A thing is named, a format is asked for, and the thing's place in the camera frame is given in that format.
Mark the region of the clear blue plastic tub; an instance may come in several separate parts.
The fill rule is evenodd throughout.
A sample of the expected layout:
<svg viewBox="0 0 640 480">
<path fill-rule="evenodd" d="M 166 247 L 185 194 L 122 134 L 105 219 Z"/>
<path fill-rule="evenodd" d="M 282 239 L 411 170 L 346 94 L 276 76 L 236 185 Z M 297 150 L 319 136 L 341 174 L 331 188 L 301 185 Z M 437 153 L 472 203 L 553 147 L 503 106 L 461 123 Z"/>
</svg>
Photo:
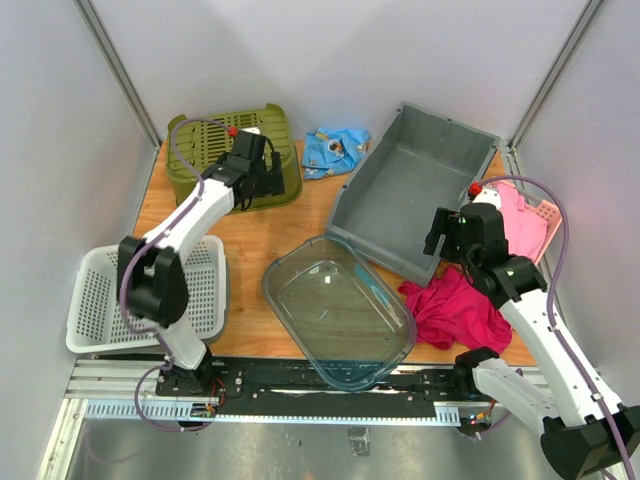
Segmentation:
<svg viewBox="0 0 640 480">
<path fill-rule="evenodd" d="M 372 388 L 402 363 L 417 327 L 403 301 L 345 240 L 311 237 L 262 277 L 267 303 L 332 388 Z"/>
</svg>

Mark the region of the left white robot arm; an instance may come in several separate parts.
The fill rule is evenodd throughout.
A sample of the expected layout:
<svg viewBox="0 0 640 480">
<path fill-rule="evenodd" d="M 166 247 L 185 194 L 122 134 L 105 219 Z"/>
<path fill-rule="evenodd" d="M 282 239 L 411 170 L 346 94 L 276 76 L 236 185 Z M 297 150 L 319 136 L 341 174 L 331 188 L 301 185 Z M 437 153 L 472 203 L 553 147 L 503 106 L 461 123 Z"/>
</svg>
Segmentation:
<svg viewBox="0 0 640 480">
<path fill-rule="evenodd" d="M 233 130 L 230 151 L 203 173 L 189 196 L 159 226 L 118 245 L 117 301 L 130 330 L 151 335 L 165 351 L 161 369 L 190 394 L 214 383 L 211 353 L 187 315 L 189 292 L 184 266 L 207 231 L 235 208 L 285 190 L 282 162 L 263 134 Z"/>
</svg>

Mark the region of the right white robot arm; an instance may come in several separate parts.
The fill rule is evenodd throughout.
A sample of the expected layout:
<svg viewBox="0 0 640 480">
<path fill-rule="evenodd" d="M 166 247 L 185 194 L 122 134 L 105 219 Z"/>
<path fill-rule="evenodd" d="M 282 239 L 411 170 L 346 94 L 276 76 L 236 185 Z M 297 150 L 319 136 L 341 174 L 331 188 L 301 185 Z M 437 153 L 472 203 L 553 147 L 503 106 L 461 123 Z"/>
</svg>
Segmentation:
<svg viewBox="0 0 640 480">
<path fill-rule="evenodd" d="M 563 479 L 621 464 L 635 476 L 639 409 L 625 405 L 590 364 L 554 308 L 552 289 L 527 257 L 508 251 L 501 212 L 488 203 L 437 209 L 424 252 L 459 264 L 471 286 L 518 333 L 547 387 L 518 374 L 489 347 L 459 355 L 453 387 L 466 400 L 496 400 L 539 438 Z"/>
</svg>

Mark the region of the white perforated plastic basket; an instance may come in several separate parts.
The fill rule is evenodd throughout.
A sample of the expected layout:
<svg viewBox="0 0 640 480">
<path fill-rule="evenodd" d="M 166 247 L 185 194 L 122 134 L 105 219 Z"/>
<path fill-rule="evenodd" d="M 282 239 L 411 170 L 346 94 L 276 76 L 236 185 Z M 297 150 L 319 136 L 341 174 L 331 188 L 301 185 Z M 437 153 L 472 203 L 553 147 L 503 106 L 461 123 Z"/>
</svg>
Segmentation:
<svg viewBox="0 0 640 480">
<path fill-rule="evenodd" d="M 184 266 L 189 291 L 187 316 L 198 337 L 219 337 L 228 317 L 230 283 L 222 241 L 207 235 Z M 157 347 L 150 334 L 135 335 L 116 300 L 117 247 L 95 248 L 83 258 L 76 276 L 67 324 L 66 346 L 75 354 L 96 354 Z"/>
</svg>

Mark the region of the large grey plastic bin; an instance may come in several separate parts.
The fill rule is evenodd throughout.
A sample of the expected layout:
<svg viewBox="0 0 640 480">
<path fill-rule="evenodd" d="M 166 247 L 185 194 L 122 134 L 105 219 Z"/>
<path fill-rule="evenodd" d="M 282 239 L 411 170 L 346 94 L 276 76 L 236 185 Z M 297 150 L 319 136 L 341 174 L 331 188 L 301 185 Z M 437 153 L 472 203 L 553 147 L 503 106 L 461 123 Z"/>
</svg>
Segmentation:
<svg viewBox="0 0 640 480">
<path fill-rule="evenodd" d="M 500 137 L 403 102 L 336 195 L 325 231 L 405 280 L 427 284 L 424 254 L 438 208 L 458 209 Z"/>
</svg>

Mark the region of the olive green plastic basin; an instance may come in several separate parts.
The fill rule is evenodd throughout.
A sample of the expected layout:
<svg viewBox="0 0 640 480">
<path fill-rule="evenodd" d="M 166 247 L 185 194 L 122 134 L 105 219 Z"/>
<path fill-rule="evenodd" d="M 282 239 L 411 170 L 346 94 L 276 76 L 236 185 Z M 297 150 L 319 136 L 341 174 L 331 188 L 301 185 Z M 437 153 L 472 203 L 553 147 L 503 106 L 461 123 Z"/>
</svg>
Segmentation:
<svg viewBox="0 0 640 480">
<path fill-rule="evenodd" d="M 181 204 L 197 185 L 192 170 L 202 173 L 233 145 L 233 139 L 218 126 L 199 122 L 177 130 L 175 126 L 185 118 L 178 115 L 168 124 L 165 174 L 177 204 Z M 251 211 L 287 205 L 299 197 L 302 179 L 297 150 L 289 119 L 279 105 L 268 103 L 261 109 L 221 113 L 211 118 L 229 126 L 258 127 L 281 155 L 285 193 L 255 198 L 249 206 Z"/>
</svg>

